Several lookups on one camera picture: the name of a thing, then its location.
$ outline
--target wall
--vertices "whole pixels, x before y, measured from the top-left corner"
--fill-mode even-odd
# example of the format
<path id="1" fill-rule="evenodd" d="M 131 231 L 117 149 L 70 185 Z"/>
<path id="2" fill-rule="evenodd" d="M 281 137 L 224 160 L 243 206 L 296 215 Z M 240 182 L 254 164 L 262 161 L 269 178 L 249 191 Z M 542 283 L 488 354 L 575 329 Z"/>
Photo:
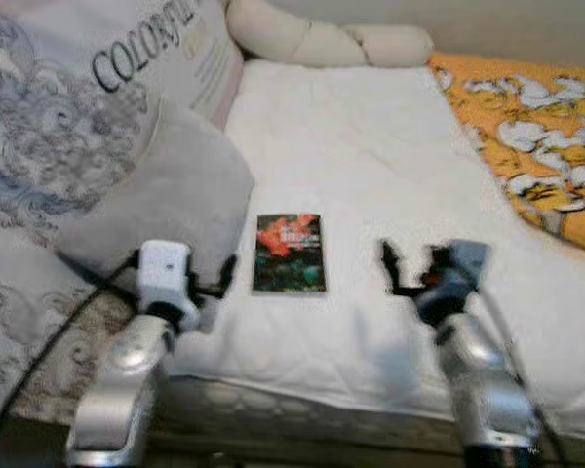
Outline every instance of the wall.
<path id="1" fill-rule="evenodd" d="M 270 0 L 334 22 L 424 26 L 438 49 L 585 66 L 585 0 Z"/>

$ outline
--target white bed sheet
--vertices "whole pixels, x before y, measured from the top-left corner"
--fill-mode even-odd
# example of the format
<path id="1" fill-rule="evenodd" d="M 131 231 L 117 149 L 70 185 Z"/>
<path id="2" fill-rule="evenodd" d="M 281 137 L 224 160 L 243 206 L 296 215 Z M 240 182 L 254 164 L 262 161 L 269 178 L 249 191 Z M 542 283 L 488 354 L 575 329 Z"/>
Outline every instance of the white bed sheet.
<path id="1" fill-rule="evenodd" d="M 345 409 L 450 418 L 432 333 L 385 294 L 377 240 L 413 282 L 424 246 L 493 245 L 484 286 L 514 332 L 539 400 L 585 438 L 585 252 L 520 220 L 424 69 L 317 70 L 251 61 L 226 130 L 256 177 L 236 280 L 210 335 L 170 364 Z M 255 218 L 323 217 L 329 292 L 252 295 Z M 469 310 L 490 326 L 473 297 Z"/>

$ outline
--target white bolster pillow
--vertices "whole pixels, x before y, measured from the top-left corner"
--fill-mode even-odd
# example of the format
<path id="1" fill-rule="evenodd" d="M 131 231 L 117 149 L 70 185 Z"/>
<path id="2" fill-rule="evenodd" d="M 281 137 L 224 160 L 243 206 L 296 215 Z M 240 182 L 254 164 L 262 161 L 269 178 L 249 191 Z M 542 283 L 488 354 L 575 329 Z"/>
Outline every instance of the white bolster pillow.
<path id="1" fill-rule="evenodd" d="M 421 66 L 433 49 L 415 26 L 339 27 L 297 17 L 266 0 L 231 0 L 231 36 L 248 51 L 274 61 L 310 66 Z"/>

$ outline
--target book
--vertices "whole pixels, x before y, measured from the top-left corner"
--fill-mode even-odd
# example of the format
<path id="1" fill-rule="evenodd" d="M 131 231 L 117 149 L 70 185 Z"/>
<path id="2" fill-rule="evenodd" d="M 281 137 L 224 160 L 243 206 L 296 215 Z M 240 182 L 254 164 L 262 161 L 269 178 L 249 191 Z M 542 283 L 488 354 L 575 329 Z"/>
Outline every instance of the book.
<path id="1" fill-rule="evenodd" d="M 270 293 L 327 290 L 319 215 L 265 214 L 257 218 L 253 290 Z"/>

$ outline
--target gray pillow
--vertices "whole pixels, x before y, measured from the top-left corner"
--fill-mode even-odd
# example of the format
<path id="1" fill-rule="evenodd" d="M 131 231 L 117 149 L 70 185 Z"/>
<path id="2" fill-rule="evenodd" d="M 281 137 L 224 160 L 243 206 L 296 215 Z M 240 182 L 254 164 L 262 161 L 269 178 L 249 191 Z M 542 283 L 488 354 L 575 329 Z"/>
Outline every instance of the gray pillow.
<path id="1" fill-rule="evenodd" d="M 254 178 L 227 137 L 197 114 L 161 103 L 154 138 L 135 171 L 85 217 L 68 221 L 56 249 L 107 276 L 149 239 L 193 249 L 192 268 L 216 282 L 235 252 Z M 119 285 L 135 292 L 136 274 Z"/>

